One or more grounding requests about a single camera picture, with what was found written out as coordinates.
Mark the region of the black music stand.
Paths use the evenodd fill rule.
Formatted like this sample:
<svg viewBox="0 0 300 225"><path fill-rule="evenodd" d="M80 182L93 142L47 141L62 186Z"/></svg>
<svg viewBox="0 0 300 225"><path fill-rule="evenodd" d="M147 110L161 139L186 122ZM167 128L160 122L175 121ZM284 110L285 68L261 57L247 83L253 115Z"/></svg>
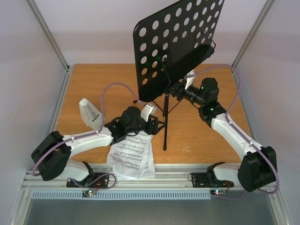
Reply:
<svg viewBox="0 0 300 225"><path fill-rule="evenodd" d="M222 0L180 0L142 19L133 29L139 99L164 95L168 120L171 87L215 51L213 35Z"/></svg>

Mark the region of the white metronome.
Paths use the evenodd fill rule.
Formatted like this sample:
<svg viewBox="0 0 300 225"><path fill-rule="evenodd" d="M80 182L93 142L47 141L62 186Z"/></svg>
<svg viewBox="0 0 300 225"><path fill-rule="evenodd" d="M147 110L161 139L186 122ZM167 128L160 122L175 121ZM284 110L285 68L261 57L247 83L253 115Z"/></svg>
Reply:
<svg viewBox="0 0 300 225"><path fill-rule="evenodd" d="M79 102L80 116L84 124L93 130L100 129L105 117L102 113L86 98Z"/></svg>

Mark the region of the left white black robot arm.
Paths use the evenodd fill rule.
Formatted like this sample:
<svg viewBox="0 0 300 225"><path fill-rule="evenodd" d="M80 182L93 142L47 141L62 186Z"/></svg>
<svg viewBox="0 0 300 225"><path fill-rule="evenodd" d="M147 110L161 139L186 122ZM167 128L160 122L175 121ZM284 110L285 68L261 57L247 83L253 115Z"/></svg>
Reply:
<svg viewBox="0 0 300 225"><path fill-rule="evenodd" d="M88 163L73 161L73 156L117 144L127 136L140 132L156 135L164 126L165 123L159 121L152 114L150 106L146 105L143 110L135 106L128 107L121 116L95 131L76 135L61 135L58 131L53 131L31 154L35 163L32 175L41 176L44 181L55 178L73 179L88 187L94 182L94 172Z"/></svg>

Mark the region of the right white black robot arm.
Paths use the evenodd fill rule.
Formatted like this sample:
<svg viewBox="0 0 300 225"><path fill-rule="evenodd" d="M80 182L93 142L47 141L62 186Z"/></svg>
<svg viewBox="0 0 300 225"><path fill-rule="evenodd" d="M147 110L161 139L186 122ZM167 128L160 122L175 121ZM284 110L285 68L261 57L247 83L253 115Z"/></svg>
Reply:
<svg viewBox="0 0 300 225"><path fill-rule="evenodd" d="M239 183L253 192L273 182L279 183L277 156L271 147L264 147L248 136L218 102L219 88L216 79L205 78L199 88L188 78L171 87L177 100L186 99L199 105L199 116L210 128L218 132L241 159L240 165L215 163L207 168L207 181L213 186L222 181Z"/></svg>

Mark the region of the white sheet music paper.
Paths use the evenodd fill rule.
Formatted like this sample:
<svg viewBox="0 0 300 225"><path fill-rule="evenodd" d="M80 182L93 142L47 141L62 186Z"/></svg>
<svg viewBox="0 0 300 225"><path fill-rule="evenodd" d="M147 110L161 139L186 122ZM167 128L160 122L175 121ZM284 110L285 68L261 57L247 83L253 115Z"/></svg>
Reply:
<svg viewBox="0 0 300 225"><path fill-rule="evenodd" d="M141 162L141 155L146 152L146 147L151 144L152 135L140 132L135 136L127 136L125 140L111 146L107 155L106 164L113 166L113 156L129 158L131 161Z"/></svg>

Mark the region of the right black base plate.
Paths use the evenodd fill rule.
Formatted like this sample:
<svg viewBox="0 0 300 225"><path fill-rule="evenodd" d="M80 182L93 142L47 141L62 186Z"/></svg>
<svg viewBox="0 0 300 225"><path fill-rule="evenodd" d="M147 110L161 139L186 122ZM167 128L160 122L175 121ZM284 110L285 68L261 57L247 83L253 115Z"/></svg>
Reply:
<svg viewBox="0 0 300 225"><path fill-rule="evenodd" d="M187 175L194 188L233 188L234 183L231 181L217 180L209 172L195 172Z"/></svg>

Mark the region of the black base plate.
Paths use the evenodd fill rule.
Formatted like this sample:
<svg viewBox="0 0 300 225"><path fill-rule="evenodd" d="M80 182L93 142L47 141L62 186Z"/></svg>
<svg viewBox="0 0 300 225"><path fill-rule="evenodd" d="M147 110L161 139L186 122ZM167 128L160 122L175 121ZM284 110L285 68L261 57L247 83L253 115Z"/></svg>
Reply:
<svg viewBox="0 0 300 225"><path fill-rule="evenodd" d="M234 183L231 181L217 180L209 172L195 172L187 175L194 188L233 188Z"/></svg>
<svg viewBox="0 0 300 225"><path fill-rule="evenodd" d="M68 188L110 188L116 181L116 177L113 173L96 172L92 175L88 175L82 181L68 179L66 187Z"/></svg>

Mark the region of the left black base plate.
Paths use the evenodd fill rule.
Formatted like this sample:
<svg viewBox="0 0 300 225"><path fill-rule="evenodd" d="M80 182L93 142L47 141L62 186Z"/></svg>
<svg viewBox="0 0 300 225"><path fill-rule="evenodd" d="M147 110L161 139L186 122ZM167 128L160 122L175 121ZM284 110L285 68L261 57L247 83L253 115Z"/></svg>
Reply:
<svg viewBox="0 0 300 225"><path fill-rule="evenodd" d="M82 181L68 179L66 187L68 188L110 188L116 181L116 177L113 173L96 172L92 175L88 175Z"/></svg>

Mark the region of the right aluminium frame post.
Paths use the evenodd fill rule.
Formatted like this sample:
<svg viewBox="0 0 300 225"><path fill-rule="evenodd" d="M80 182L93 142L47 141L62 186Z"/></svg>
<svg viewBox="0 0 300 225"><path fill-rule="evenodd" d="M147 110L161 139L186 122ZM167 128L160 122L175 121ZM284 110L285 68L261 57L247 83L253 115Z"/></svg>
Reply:
<svg viewBox="0 0 300 225"><path fill-rule="evenodd" d="M238 66L239 62L241 61L242 57L246 53L246 50L249 48L250 43L254 39L256 33L258 32L259 28L261 27L262 23L264 22L266 16L268 15L268 13L271 10L274 3L275 3L275 0L267 0L264 3L260 13L258 14L253 26L251 27L251 29L243 43L239 53L237 54L235 60L232 63L232 66L234 68L236 68Z"/></svg>

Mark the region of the aluminium frame post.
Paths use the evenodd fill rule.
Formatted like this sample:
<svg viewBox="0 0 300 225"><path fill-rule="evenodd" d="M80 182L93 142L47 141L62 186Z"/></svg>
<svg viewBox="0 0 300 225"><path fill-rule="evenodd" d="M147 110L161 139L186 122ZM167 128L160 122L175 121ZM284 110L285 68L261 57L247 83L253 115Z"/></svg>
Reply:
<svg viewBox="0 0 300 225"><path fill-rule="evenodd" d="M239 62L241 61L242 57L246 53L246 50L249 48L250 43L254 39L256 33L258 32L259 28L261 27L262 23L264 22L266 16L268 15L268 13L271 10L274 3L275 3L275 0L267 0L264 3L260 13L258 14L253 26L251 27L251 29L243 43L239 53L237 54L235 60L232 63L232 66L234 68L236 68L238 66Z"/></svg>
<svg viewBox="0 0 300 225"><path fill-rule="evenodd" d="M64 70L66 72L69 71L69 65L65 59L65 57L63 56L52 32L50 31L44 17L42 16L36 2L34 0L26 0L26 3L28 4L29 8L31 9L31 11L34 14L34 17L36 18L38 24L40 25L41 29L43 30L43 32L45 33L47 39L49 40L52 48L54 49L56 55L58 56L62 66L64 67Z"/></svg>

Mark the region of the left aluminium frame post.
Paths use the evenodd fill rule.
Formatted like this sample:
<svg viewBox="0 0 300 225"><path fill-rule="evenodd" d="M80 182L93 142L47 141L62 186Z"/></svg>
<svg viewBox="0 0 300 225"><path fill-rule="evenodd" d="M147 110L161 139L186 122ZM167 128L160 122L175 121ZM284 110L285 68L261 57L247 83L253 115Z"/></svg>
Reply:
<svg viewBox="0 0 300 225"><path fill-rule="evenodd" d="M52 48L54 49L56 55L58 56L62 66L64 67L64 70L66 72L69 71L69 65L65 59L65 57L63 56L52 32L50 31L44 17L42 16L36 2L34 0L26 0L26 3L28 4L29 8L31 9L31 11L34 14L34 17L36 18L38 24L40 25L41 29L43 30L43 32L45 33L47 39L49 40Z"/></svg>

